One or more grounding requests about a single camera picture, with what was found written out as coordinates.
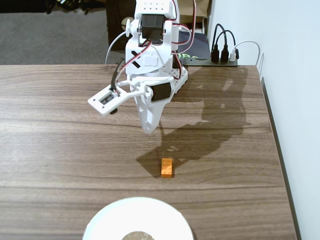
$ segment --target white plastic part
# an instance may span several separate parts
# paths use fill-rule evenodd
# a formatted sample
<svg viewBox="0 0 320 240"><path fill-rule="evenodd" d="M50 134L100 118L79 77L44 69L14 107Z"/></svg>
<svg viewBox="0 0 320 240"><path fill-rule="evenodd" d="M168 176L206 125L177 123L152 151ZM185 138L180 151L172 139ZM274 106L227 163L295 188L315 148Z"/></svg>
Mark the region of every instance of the white plastic part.
<svg viewBox="0 0 320 240"><path fill-rule="evenodd" d="M171 0L136 0L134 18L141 19L142 14L164 15L173 19L176 12Z"/></svg>
<svg viewBox="0 0 320 240"><path fill-rule="evenodd" d="M175 77L179 76L179 69L172 69L171 74ZM179 79L175 79L173 81L174 88L175 88L175 94L181 89L182 85L185 84L185 82L188 80L188 71L185 67L182 67L182 73L181 77Z"/></svg>
<svg viewBox="0 0 320 240"><path fill-rule="evenodd" d="M230 59L229 59L230 62L234 62L236 61L236 50L235 49L232 49L232 52L230 53Z"/></svg>
<svg viewBox="0 0 320 240"><path fill-rule="evenodd" d="M123 240L133 232L147 233L155 240L194 239L178 210L148 197L126 198L104 207L89 222L82 239Z"/></svg>
<svg viewBox="0 0 320 240"><path fill-rule="evenodd" d="M151 87L166 83L170 83L171 85L170 97L163 100L152 101L154 92ZM146 94L137 96L134 100L140 117L141 126L146 134L150 134L159 125L164 107L171 102L172 97L176 92L174 78L164 71L158 71L133 77L132 85L146 86Z"/></svg>
<svg viewBox="0 0 320 240"><path fill-rule="evenodd" d="M122 82L121 85L125 86L129 85L129 83L125 81ZM132 92L126 92L118 87L117 90L120 92L119 94L113 93L110 87L111 85L107 86L88 100L88 103L103 116L113 112L128 99L146 94L146 89L143 87L139 89L136 88L135 91Z"/></svg>
<svg viewBox="0 0 320 240"><path fill-rule="evenodd" d="M134 20L131 23L130 31L133 33L133 37L129 39L128 43L125 47L125 61L128 62L132 57L134 57L134 54L140 53L144 47L140 47L139 45L144 42L144 40L140 41L140 36L137 31L139 28L140 21ZM126 74L146 74L153 71L156 71L160 69L163 65L167 63L171 56L172 51L172 22L171 21L165 21L164 24L165 34L163 35L163 43L161 45L151 45L151 47L148 49L146 53L141 55L138 59L135 60L135 62L140 66L136 67L134 64L129 64L126 67ZM154 66L148 66L144 63L145 58L157 58L157 65Z"/></svg>
<svg viewBox="0 0 320 240"><path fill-rule="evenodd" d="M128 19L125 25L125 35L127 36L127 38L130 36L130 27L131 27L131 22L130 22L130 19Z"/></svg>
<svg viewBox="0 0 320 240"><path fill-rule="evenodd" d="M164 23L163 43L151 45L135 60L135 64L128 64L125 69L127 80L116 84L117 93L112 92L109 85L88 100L88 103L94 109L106 116L128 99L134 98L141 126L147 134L152 133L159 125L164 107L170 103L174 94L179 91L188 79L188 72L184 67L182 67L181 77L174 79L174 77L179 77L180 72L179 69L173 69L172 51L177 50L178 46L172 42L179 42L179 27L173 27L173 22L179 23L180 14L177 0L174 0L177 7L176 10L172 1L136 1L135 20L126 22L125 32L123 33L127 36L132 35L125 48L126 62L145 49L145 46L141 46L141 43L145 41L140 33L142 14L160 14L171 19L166 20ZM152 101L154 96L152 87L166 83L171 86L170 96L162 100ZM121 88L122 86L130 86L131 92L124 91Z"/></svg>

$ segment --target white cable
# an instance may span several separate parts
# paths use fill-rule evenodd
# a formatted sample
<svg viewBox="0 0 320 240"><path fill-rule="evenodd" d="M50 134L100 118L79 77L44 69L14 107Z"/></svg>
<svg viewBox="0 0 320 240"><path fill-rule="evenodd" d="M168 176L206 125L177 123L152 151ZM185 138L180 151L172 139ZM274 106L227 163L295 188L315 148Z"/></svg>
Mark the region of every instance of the white cable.
<svg viewBox="0 0 320 240"><path fill-rule="evenodd" d="M236 54L235 54L235 51L236 51L237 46L239 46L240 44L243 44L243 43L253 43L253 44L257 45L258 50L259 50L259 53L258 53L258 58L256 59L255 65L258 66L258 62L259 62L259 59L260 59L261 49L260 49L259 44L258 44L256 41L252 41L252 40L244 40L244 41L241 41L241 42L237 43L237 44L234 46L234 48L232 49L232 53L231 53L231 55L230 55L230 62L234 62L234 61L235 61L235 59L234 59L234 60L232 59L232 58L233 58L232 56L235 56L235 55L236 55Z"/></svg>
<svg viewBox="0 0 320 240"><path fill-rule="evenodd" d="M186 26L182 25L182 24L174 25L174 27L181 27L181 28L187 30L187 32L189 33L189 39L186 42L183 42L183 43L175 43L175 42L173 42L173 44L176 44L176 45L186 45L186 44L188 44L190 42L190 40L191 40L191 37L192 37L191 30L189 28L187 28Z"/></svg>
<svg viewBox="0 0 320 240"><path fill-rule="evenodd" d="M174 54L174 55L183 54L186 51L188 51L191 48L192 44L194 43L195 32L196 32L196 17L197 17L197 3L196 3L196 0L193 0L193 14L192 14L192 17L193 17L193 19L192 19L192 37L191 37L190 45L185 50L183 50L182 52L178 52L178 53L173 52L172 54Z"/></svg>
<svg viewBox="0 0 320 240"><path fill-rule="evenodd" d="M113 42L110 44L109 46L109 49L108 49L108 52L106 53L106 56L105 56L105 64L107 64L107 61L108 61L108 57L109 57L109 54L111 52L111 48L113 47L113 45L116 43L116 41L118 41L123 35L125 35L126 32L124 31L123 33L121 33L119 36L117 36L115 38L115 40L113 40Z"/></svg>

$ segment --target power plug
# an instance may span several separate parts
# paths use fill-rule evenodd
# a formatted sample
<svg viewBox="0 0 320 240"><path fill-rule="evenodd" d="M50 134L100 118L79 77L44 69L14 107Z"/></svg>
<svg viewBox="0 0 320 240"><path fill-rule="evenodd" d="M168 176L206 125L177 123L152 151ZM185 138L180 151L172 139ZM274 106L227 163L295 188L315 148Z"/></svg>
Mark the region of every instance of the power plug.
<svg viewBox="0 0 320 240"><path fill-rule="evenodd" d="M228 62L228 61L229 61L228 45L225 44L221 52L221 62Z"/></svg>
<svg viewBox="0 0 320 240"><path fill-rule="evenodd" d="M218 44L215 44L211 53L211 62L219 62L219 49Z"/></svg>

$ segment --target white wall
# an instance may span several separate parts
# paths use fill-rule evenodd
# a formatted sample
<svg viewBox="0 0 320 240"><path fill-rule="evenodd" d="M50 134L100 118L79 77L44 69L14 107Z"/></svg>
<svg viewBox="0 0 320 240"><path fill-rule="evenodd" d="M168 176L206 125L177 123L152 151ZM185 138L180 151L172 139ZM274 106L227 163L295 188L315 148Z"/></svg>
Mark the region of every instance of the white wall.
<svg viewBox="0 0 320 240"><path fill-rule="evenodd" d="M211 26L264 52L265 81L303 240L320 240L320 1L213 0ZM223 46L223 37L219 48ZM241 65L257 47L239 46Z"/></svg>

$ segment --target red wire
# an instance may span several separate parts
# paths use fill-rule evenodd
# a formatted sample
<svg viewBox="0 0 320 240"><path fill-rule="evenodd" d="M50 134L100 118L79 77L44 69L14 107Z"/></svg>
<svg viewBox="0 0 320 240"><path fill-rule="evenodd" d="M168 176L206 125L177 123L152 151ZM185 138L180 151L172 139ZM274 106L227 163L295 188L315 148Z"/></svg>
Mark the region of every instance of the red wire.
<svg viewBox="0 0 320 240"><path fill-rule="evenodd" d="M175 58L175 60L177 61L178 65L179 65L179 78L177 78L177 77L175 77L175 76L173 76L173 78L174 78L175 80L179 80L179 79L181 78L181 74L182 74L182 65L181 65L181 62L180 62L180 60L179 60L178 55L174 55L174 58Z"/></svg>

